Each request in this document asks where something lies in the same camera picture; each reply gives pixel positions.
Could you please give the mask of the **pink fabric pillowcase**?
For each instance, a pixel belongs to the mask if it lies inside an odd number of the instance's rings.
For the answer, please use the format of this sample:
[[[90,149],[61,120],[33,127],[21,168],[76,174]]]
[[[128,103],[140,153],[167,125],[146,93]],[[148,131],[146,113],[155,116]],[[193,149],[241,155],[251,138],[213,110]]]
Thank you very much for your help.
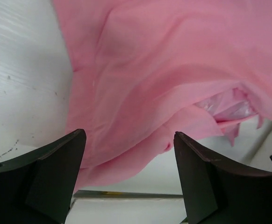
[[[75,189],[138,174],[173,148],[272,120],[272,0],[55,0],[73,68]]]

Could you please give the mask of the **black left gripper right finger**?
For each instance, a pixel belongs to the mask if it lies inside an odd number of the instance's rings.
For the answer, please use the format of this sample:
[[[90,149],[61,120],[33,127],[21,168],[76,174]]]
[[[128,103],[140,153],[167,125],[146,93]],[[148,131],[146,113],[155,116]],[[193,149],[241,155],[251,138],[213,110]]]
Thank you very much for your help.
[[[234,161],[182,132],[174,135],[174,151],[190,224],[272,224],[272,172]]]

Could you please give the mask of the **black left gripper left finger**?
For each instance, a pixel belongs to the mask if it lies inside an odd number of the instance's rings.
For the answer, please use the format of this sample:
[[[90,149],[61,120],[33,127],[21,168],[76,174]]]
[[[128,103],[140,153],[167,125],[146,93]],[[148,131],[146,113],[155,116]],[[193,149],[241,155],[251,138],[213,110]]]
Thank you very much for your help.
[[[0,162],[0,224],[63,224],[78,177],[86,133]]]

